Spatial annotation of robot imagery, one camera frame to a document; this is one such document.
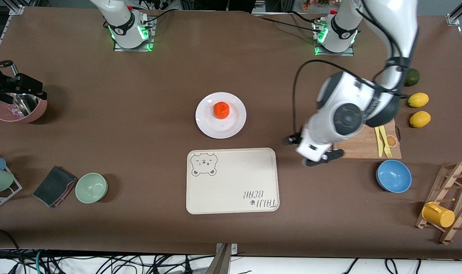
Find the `bear drawing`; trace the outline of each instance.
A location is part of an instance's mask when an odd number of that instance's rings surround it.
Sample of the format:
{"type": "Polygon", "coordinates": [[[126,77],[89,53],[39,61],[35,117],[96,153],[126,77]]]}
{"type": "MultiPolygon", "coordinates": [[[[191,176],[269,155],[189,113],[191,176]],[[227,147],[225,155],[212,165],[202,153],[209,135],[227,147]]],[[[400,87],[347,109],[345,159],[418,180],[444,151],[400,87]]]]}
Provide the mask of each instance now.
{"type": "Polygon", "coordinates": [[[204,173],[214,176],[217,173],[217,156],[214,154],[194,154],[192,158],[190,158],[190,163],[192,164],[192,175],[194,176],[204,173]]]}

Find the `white plate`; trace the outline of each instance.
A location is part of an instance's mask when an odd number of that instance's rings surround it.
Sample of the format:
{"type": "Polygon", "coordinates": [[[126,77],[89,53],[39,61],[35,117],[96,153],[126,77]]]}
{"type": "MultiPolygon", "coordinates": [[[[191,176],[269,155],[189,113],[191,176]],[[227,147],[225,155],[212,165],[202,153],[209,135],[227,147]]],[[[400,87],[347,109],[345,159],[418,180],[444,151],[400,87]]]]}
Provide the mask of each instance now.
{"type": "Polygon", "coordinates": [[[195,120],[201,132],[211,138],[226,139],[238,133],[246,123],[246,108],[236,96],[227,92],[216,92],[208,95],[197,106],[195,120]],[[229,104],[229,116],[217,119],[214,116],[214,105],[218,102],[229,104]]]}
{"type": "Polygon", "coordinates": [[[280,206],[271,148],[196,150],[187,156],[191,214],[269,212],[280,206]]]}

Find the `wooden cutting board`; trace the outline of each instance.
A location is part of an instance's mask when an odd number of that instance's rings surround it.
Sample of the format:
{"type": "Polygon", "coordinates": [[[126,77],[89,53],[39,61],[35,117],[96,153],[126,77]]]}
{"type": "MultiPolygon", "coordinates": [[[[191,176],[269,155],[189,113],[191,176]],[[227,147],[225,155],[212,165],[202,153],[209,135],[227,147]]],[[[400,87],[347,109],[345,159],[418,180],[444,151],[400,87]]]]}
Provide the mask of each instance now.
{"type": "MultiPolygon", "coordinates": [[[[386,135],[392,135],[397,139],[398,137],[395,132],[395,121],[391,120],[385,125],[386,135]]],[[[375,129],[364,126],[363,129],[353,138],[334,144],[334,147],[341,148],[344,150],[343,158],[349,159],[379,159],[378,157],[378,145],[377,137],[375,135],[375,129]]],[[[400,145],[390,148],[394,159],[402,159],[400,154],[400,145]]],[[[386,159],[385,153],[382,154],[382,159],[386,159]]]]}

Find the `black circular joint cover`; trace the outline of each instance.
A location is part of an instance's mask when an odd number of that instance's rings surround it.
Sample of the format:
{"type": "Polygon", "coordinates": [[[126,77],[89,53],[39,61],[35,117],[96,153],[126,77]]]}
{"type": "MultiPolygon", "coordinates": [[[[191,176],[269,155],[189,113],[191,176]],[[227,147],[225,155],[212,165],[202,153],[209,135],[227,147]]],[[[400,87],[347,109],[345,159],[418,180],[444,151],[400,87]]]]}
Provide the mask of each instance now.
{"type": "Polygon", "coordinates": [[[333,119],[337,133],[343,136],[355,132],[363,123],[361,109],[351,103],[339,106],[333,119]]]}

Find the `lemon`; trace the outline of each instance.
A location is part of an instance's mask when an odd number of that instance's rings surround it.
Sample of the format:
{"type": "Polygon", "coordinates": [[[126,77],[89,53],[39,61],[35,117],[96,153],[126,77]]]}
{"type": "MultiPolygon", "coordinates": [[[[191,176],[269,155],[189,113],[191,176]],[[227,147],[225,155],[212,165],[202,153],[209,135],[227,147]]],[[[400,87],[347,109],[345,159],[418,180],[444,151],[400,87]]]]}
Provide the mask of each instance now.
{"type": "Polygon", "coordinates": [[[415,93],[409,98],[409,106],[414,108],[423,107],[429,101],[429,96],[423,92],[415,93]]]}
{"type": "Polygon", "coordinates": [[[407,79],[405,79],[404,85],[406,87],[412,87],[417,84],[420,80],[420,73],[416,69],[409,69],[407,72],[407,79]]]}
{"type": "Polygon", "coordinates": [[[410,117],[410,125],[412,127],[423,127],[431,121],[431,115],[425,111],[419,111],[410,117]]]}

